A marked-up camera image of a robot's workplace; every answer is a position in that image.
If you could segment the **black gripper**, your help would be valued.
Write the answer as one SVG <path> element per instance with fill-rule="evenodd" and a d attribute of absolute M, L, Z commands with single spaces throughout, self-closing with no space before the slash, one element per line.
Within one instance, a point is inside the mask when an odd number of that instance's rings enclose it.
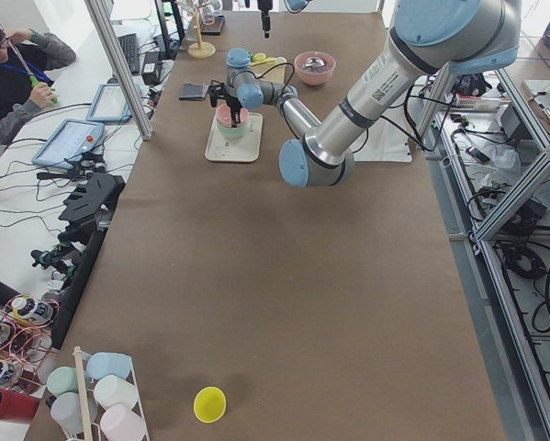
<path fill-rule="evenodd" d="M 257 7 L 261 12 L 262 28 L 270 28 L 270 11 L 272 10 L 272 0 L 257 0 Z M 264 38 L 269 39 L 268 29 L 264 29 Z"/>
<path fill-rule="evenodd" d="M 212 107 L 217 107 L 218 102 L 223 100 L 230 107 L 230 125 L 232 127 L 240 126 L 239 100 L 225 83 L 212 80 L 208 87 L 208 96 Z"/>

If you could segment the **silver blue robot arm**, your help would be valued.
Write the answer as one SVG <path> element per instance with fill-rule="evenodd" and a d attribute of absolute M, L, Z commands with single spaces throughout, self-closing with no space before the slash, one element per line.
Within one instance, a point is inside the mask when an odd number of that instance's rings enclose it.
<path fill-rule="evenodd" d="M 328 187 L 354 170 L 351 146 L 425 74 L 445 65 L 454 75 L 476 74 L 517 58 L 519 1 L 400 1 L 383 52 L 342 102 L 318 120 L 290 85 L 257 78 L 249 53 L 228 52 L 224 82 L 209 88 L 210 102 L 225 100 L 234 124 L 240 112 L 273 105 L 296 133 L 279 154 L 279 171 L 293 187 Z"/>
<path fill-rule="evenodd" d="M 302 12 L 308 5 L 309 0 L 284 0 L 285 9 L 290 14 L 298 14 Z M 271 32 L 270 11 L 273 9 L 272 0 L 257 0 L 257 7 L 261 14 L 261 23 L 264 37 L 268 39 Z"/>

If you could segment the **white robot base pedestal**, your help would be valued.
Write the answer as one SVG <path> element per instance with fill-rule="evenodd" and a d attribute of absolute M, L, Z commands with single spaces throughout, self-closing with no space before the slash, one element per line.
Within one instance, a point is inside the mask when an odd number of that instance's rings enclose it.
<path fill-rule="evenodd" d="M 390 122 L 381 119 L 350 147 L 360 162 L 410 163 L 409 137 Z"/>

